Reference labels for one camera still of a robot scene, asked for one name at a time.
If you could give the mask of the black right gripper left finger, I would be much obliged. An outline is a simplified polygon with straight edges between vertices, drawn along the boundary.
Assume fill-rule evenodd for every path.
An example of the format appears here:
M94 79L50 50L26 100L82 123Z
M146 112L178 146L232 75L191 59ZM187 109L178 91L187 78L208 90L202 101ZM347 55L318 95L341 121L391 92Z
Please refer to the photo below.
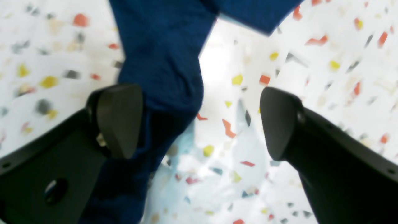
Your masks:
M85 108L1 158L1 220L76 224L108 158L135 153L143 112L137 84L91 93Z

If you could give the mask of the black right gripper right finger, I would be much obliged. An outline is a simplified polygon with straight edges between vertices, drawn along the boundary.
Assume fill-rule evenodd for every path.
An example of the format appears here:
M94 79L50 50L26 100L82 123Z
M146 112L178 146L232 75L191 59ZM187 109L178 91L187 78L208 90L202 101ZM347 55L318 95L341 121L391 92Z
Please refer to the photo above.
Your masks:
M260 111L271 158L298 171L318 223L397 223L395 163L304 108L289 92L264 88Z

